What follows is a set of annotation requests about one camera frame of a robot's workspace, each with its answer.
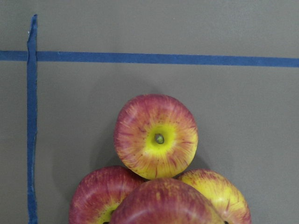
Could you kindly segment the right red yellow apple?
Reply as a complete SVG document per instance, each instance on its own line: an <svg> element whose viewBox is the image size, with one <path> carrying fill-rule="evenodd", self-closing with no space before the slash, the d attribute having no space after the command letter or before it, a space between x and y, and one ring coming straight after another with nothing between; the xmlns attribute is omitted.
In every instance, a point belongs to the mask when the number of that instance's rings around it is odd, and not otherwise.
<svg viewBox="0 0 299 224"><path fill-rule="evenodd" d="M177 179L194 187L215 207L226 224L250 224L251 213L241 191L226 177L209 169L193 169Z"/></svg>

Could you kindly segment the left red yellow apple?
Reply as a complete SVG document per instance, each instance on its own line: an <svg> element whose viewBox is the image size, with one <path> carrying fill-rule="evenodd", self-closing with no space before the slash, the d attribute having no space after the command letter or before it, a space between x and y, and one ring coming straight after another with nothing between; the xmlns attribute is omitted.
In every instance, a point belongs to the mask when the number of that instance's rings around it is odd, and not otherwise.
<svg viewBox="0 0 299 224"><path fill-rule="evenodd" d="M72 197L68 223L108 223L121 202L144 182L144 178L122 166L90 172L81 180Z"/></svg>

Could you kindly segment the brown paper table cover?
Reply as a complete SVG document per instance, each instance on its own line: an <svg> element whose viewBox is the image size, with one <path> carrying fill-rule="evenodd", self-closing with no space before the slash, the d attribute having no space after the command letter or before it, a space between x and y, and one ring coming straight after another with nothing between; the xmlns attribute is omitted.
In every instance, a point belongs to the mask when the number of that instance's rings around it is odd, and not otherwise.
<svg viewBox="0 0 299 224"><path fill-rule="evenodd" d="M298 58L296 0L3 0L0 49ZM257 66L38 62L38 222L65 224L79 181L118 165L117 114L163 93L199 127L191 168L226 176L255 224L299 221L299 69Z"/></svg>

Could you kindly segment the lone red yellow apple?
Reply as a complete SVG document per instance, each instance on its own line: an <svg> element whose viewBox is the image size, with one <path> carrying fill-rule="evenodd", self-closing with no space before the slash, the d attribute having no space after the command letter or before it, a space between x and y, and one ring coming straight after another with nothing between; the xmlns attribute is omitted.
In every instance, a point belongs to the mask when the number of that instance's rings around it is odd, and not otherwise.
<svg viewBox="0 0 299 224"><path fill-rule="evenodd" d="M161 178L133 190L112 213L112 224L224 224L214 206L182 181Z"/></svg>

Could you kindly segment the rear red yellow apple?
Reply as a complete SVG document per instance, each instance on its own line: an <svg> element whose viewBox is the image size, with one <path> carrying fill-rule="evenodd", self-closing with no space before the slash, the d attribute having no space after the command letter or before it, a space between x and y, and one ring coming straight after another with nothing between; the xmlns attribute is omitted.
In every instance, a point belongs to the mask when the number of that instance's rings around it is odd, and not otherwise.
<svg viewBox="0 0 299 224"><path fill-rule="evenodd" d="M188 168L198 145L194 116L179 100L163 94L139 95L120 110L114 147L123 164L152 180Z"/></svg>

